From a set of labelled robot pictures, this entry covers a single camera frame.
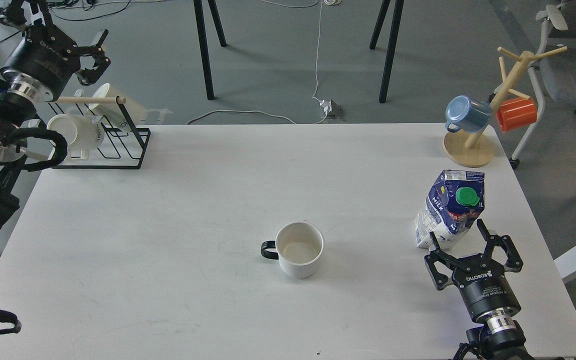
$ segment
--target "blue cup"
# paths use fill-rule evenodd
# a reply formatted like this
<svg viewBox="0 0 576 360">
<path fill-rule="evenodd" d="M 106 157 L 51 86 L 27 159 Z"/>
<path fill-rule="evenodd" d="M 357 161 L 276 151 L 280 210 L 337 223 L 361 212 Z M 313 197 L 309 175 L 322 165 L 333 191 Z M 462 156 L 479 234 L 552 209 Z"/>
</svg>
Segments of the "blue cup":
<svg viewBox="0 0 576 360">
<path fill-rule="evenodd" d="M 446 130 L 451 133 L 459 132 L 459 130 L 471 134 L 478 133 L 486 128 L 491 118 L 492 109 L 489 103 L 459 95 L 453 98 L 446 107 Z"/>
</svg>

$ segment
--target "mug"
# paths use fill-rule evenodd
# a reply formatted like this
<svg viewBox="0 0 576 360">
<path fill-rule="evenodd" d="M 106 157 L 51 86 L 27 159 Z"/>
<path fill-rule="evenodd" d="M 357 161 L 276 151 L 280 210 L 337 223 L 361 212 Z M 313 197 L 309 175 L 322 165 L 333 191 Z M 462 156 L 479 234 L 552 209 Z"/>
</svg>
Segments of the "mug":
<svg viewBox="0 0 576 360">
<path fill-rule="evenodd" d="M 128 114 L 135 125 L 146 119 L 146 109 L 139 102 L 132 100 L 132 98 L 126 96 L 126 94 L 121 90 L 107 82 L 98 88 L 92 95 L 93 98 L 117 98 L 118 96 L 120 98 L 126 98 L 124 107 L 126 108 L 126 111 L 128 111 Z M 122 132 L 129 133 L 131 131 L 128 120 L 126 120 L 126 117 L 122 114 L 117 103 L 90 104 L 89 109 L 98 116 L 105 116 L 110 125 Z"/>
<path fill-rule="evenodd" d="M 101 125 L 93 120 L 90 115 L 57 114 L 48 121 L 46 129 L 55 130 L 66 139 L 70 159 L 72 152 L 78 151 L 79 159 L 87 160 L 89 150 L 98 148 L 106 136 Z"/>
<path fill-rule="evenodd" d="M 451 133 L 459 132 L 459 130 L 471 134 L 478 133 L 486 128 L 491 117 L 492 109 L 489 103 L 459 95 L 453 98 L 446 107 L 446 130 Z"/>
<path fill-rule="evenodd" d="M 503 101 L 496 112 L 496 120 L 502 132 L 509 132 L 537 122 L 537 107 L 532 98 L 511 98 Z"/>
<path fill-rule="evenodd" d="M 297 279 L 308 278 L 317 271 L 323 251 L 324 235 L 303 221 L 289 223 L 279 230 L 274 241 L 261 244 L 264 258 L 279 260 L 283 272 Z"/>
</svg>

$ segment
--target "black mug handle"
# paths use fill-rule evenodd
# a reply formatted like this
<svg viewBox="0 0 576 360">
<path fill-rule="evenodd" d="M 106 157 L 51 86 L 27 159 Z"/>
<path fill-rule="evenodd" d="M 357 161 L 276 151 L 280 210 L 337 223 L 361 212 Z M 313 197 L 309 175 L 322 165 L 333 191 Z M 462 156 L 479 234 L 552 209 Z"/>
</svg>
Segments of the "black mug handle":
<svg viewBox="0 0 576 360">
<path fill-rule="evenodd" d="M 268 249 L 277 249 L 275 240 L 264 241 L 261 244 L 261 256 L 266 259 L 279 260 L 279 253 L 277 251 L 268 251 Z"/>
</svg>

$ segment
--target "green bottle cap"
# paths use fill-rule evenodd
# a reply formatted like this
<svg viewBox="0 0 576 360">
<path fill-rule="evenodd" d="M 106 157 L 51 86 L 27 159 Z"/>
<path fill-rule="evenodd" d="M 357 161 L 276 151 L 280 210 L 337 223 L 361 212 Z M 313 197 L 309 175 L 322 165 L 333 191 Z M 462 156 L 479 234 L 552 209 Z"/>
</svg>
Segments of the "green bottle cap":
<svg viewBox="0 0 576 360">
<path fill-rule="evenodd" d="M 460 187 L 455 194 L 457 203 L 465 207 L 474 207 L 480 203 L 480 197 L 477 196 L 477 191 L 472 187 Z"/>
</svg>

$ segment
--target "gray floor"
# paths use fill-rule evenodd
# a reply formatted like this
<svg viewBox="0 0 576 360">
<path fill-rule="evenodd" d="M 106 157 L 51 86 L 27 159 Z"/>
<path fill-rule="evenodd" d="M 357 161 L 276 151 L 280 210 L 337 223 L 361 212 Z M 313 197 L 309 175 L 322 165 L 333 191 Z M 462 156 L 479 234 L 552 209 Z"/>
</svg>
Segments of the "gray floor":
<svg viewBox="0 0 576 360">
<path fill-rule="evenodd" d="M 283 0 L 291 5 L 314 2 Z M 386 18 L 377 50 L 368 50 L 379 0 L 343 0 L 338 6 L 301 9 L 259 0 L 219 1 L 229 46 L 219 47 L 208 16 L 206 30 L 218 98 L 213 101 L 206 100 L 190 0 L 134 3 L 119 14 L 98 20 L 67 22 L 54 18 L 54 22 L 79 44 L 89 43 L 101 28 L 110 31 L 106 44 L 112 65 L 98 84 L 110 82 L 149 109 L 148 124 L 185 124 L 212 110 L 261 110 L 296 123 L 317 123 L 322 110 L 311 95 L 316 87 L 321 11 L 317 97 L 332 99 L 343 109 L 343 119 L 331 123 L 441 123 L 446 104 L 454 96 L 467 94 L 486 100 L 499 84 L 498 46 L 515 53 L 537 48 L 539 23 L 535 14 L 546 3 L 549 2 L 406 2 L 386 104 L 379 104 L 377 98 L 390 17 Z M 81 8 L 55 10 L 54 14 L 90 18 L 123 6 L 110 4 L 86 12 Z M 0 39 L 12 32 L 0 25 Z M 0 66 L 18 41 L 19 37 L 15 37 L 0 44 Z M 64 95 L 71 95 L 78 88 L 73 79 Z M 87 88 L 86 94 L 91 95 L 96 88 Z M 527 78 L 516 88 L 532 93 Z M 52 116 L 46 106 L 38 112 L 45 120 Z M 197 123 L 286 121 L 262 114 L 218 113 Z M 523 132 L 498 131 L 508 155 Z M 34 146 L 37 151 L 45 150 L 41 143 Z M 576 244 L 576 116 L 572 109 L 547 98 L 546 115 L 520 159 L 516 176 L 551 255 L 556 258 Z M 25 173 L 15 194 L 22 200 L 27 198 L 35 180 L 35 174 Z M 0 252 L 15 220 L 0 232 Z M 576 280 L 567 284 L 567 289 L 576 306 Z"/>
</svg>

